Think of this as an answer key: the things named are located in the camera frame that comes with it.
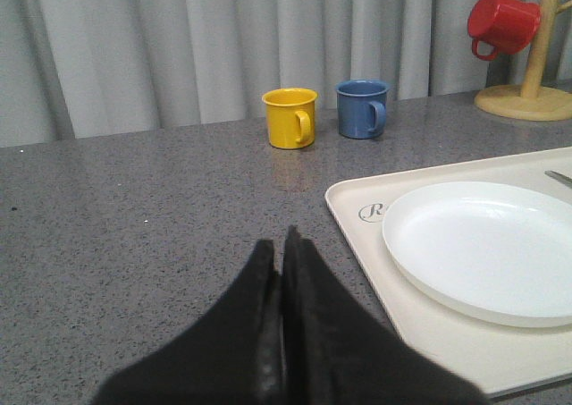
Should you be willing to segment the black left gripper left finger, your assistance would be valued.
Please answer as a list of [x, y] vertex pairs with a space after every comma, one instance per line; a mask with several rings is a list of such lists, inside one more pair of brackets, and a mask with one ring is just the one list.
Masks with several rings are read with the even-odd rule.
[[273, 256], [273, 243], [258, 241], [193, 326], [111, 376], [93, 403], [282, 403], [281, 284]]

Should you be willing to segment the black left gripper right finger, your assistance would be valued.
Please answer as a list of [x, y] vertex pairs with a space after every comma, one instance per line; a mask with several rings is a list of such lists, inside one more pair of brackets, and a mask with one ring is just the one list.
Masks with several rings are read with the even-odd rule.
[[292, 404], [488, 403], [365, 311], [294, 227], [285, 241], [282, 315]]

